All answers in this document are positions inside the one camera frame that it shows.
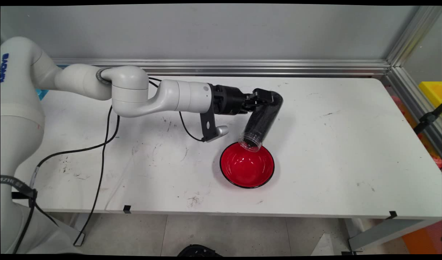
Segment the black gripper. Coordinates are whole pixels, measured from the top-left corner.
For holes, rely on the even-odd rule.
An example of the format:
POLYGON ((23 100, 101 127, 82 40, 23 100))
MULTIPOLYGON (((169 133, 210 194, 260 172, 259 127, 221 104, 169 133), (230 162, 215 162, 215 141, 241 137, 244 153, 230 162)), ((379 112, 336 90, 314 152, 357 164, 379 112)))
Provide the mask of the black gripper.
POLYGON ((270 105, 274 102, 272 92, 260 88, 254 89, 247 96, 236 87, 216 84, 211 85, 211 92, 214 114, 220 115, 247 114, 254 112, 258 106, 270 105))

